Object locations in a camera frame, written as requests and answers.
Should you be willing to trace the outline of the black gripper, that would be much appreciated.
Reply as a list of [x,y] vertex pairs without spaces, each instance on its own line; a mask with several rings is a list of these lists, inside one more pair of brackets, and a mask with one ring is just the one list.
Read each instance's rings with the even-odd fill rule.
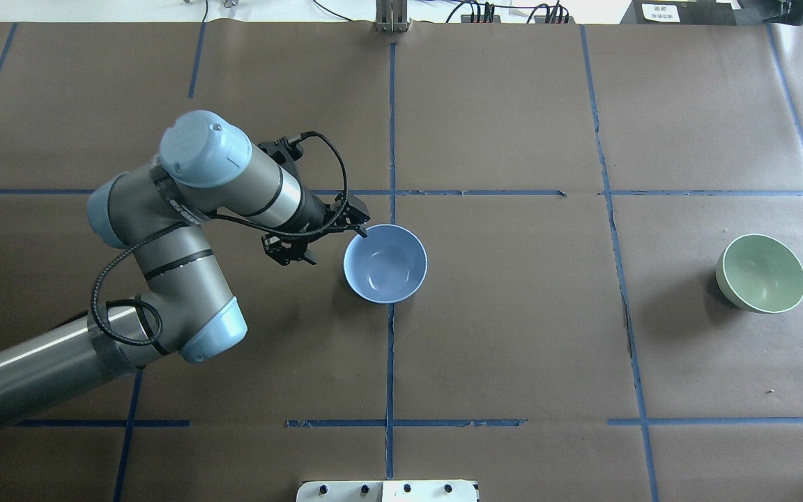
[[300,190],[300,206],[293,214],[293,233],[298,236],[280,237],[267,233],[261,237],[263,251],[280,266],[289,266],[292,261],[305,261],[316,265],[316,258],[309,251],[309,244],[332,233],[354,231],[367,238],[367,223],[371,215],[366,203],[359,197],[347,197],[341,190],[332,203],[325,203],[309,188]]

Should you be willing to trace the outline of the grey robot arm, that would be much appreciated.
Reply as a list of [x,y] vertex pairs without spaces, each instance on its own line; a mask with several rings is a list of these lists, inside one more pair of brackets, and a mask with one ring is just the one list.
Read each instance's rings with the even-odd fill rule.
[[296,168],[316,131],[255,144],[220,115],[183,114],[146,165],[87,200],[89,225],[120,254],[93,281],[86,314],[0,352],[0,429],[179,353],[201,363],[248,331],[203,225],[262,231],[280,266],[315,264],[309,244],[332,233],[365,237],[369,209],[343,185],[331,203]]

